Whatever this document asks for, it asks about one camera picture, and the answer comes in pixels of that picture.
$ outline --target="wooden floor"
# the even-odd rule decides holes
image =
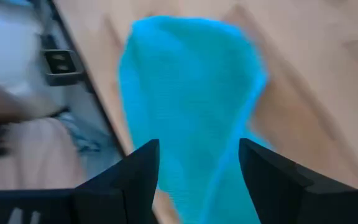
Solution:
[[[269,69],[270,84],[245,125],[284,156],[358,188],[358,1],[55,2],[127,153],[133,146],[116,70],[132,22],[159,14],[208,17],[247,32]],[[157,193],[158,219],[176,223],[167,201]]]

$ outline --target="microfiber cloth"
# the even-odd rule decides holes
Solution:
[[[259,223],[242,178],[240,138],[267,74],[234,26],[150,17],[132,26],[119,66],[136,148],[160,140],[158,187],[183,223]]]

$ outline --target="blue cloth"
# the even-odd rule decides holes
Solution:
[[[259,223],[242,178],[239,138],[267,82],[233,26],[150,17],[132,26],[119,67],[136,148],[160,140],[158,186],[183,223]]]

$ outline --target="blue towel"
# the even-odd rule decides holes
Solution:
[[[246,122],[266,82],[233,26],[167,16],[132,26],[119,67],[127,123],[136,148],[160,140],[158,186],[183,223],[259,223],[238,147],[255,140]]]

